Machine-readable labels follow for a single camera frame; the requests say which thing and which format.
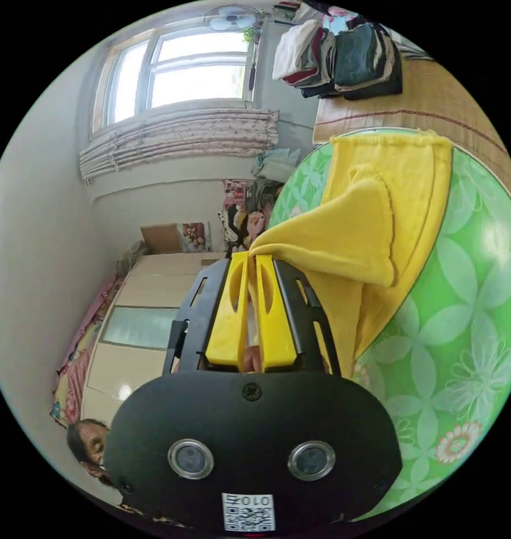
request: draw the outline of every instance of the white wall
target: white wall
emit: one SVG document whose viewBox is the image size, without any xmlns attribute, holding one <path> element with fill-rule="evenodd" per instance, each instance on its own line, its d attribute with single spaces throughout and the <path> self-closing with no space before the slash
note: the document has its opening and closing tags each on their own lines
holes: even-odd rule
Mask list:
<svg viewBox="0 0 511 539">
<path fill-rule="evenodd" d="M 167 162 L 138 167 L 142 173 L 167 173 Z M 179 222 L 210 222 L 213 250 L 222 251 L 217 212 L 223 204 L 219 180 L 155 184 L 101 197 L 93 204 L 111 252 L 118 254 L 141 239 L 140 226 Z"/>
<path fill-rule="evenodd" d="M 272 80 L 274 54 L 287 27 L 266 24 L 259 49 L 254 101 L 258 108 L 279 110 L 279 147 L 313 149 L 312 132 L 318 99 L 304 99 L 300 90 Z M 213 248 L 222 248 L 217 212 L 223 202 L 219 179 L 253 180 L 252 158 L 195 157 L 149 163 L 112 172 L 88 187 L 93 211 L 112 253 L 140 239 L 140 226 L 170 222 L 209 221 Z"/>
<path fill-rule="evenodd" d="M 33 105 L 0 161 L 0 387 L 37 449 L 105 501 L 118 495 L 70 454 L 49 416 L 54 373 L 90 302 L 114 269 L 79 177 L 76 108 L 95 51 Z"/>
</svg>

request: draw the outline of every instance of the qr code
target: qr code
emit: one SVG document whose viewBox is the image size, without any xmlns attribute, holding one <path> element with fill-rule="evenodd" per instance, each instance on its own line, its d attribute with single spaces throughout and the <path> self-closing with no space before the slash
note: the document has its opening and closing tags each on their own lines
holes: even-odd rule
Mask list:
<svg viewBox="0 0 511 539">
<path fill-rule="evenodd" d="M 228 532 L 271 532 L 276 529 L 271 495 L 222 494 L 223 521 Z"/>
</svg>

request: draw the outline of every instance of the yellow cloth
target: yellow cloth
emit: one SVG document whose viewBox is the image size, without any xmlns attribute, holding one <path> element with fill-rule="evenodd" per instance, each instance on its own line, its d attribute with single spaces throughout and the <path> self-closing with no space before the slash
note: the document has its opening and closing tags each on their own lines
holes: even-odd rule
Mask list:
<svg viewBox="0 0 511 539">
<path fill-rule="evenodd" d="M 267 230 L 250 257 L 272 254 L 305 273 L 348 378 L 431 252 L 446 210 L 452 144 L 433 133 L 356 135 L 331 143 L 321 205 Z"/>
</svg>

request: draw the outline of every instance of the round table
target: round table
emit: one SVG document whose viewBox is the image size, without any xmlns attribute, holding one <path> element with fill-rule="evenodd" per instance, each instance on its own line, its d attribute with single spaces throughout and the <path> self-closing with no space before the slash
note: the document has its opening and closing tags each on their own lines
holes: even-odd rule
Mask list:
<svg viewBox="0 0 511 539">
<path fill-rule="evenodd" d="M 414 132 L 380 128 L 345 136 L 388 131 Z M 297 167 L 269 227 L 319 205 L 331 159 L 328 143 Z M 404 463 L 385 498 L 362 518 L 448 478 L 511 391 L 511 197 L 462 148 L 454 146 L 448 205 L 432 253 L 399 311 L 358 358 L 354 381 L 386 407 Z"/>
</svg>

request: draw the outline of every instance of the camera lens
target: camera lens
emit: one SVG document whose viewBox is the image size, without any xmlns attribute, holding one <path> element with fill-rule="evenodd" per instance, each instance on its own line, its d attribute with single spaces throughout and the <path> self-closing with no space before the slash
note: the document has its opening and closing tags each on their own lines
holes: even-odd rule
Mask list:
<svg viewBox="0 0 511 539">
<path fill-rule="evenodd" d="M 204 479 L 215 465 L 210 449 L 205 444 L 188 438 L 175 442 L 167 457 L 175 473 L 185 479 Z"/>
<path fill-rule="evenodd" d="M 298 445 L 289 455 L 288 468 L 301 481 L 316 481 L 331 472 L 336 454 L 329 444 L 310 441 Z"/>
</svg>

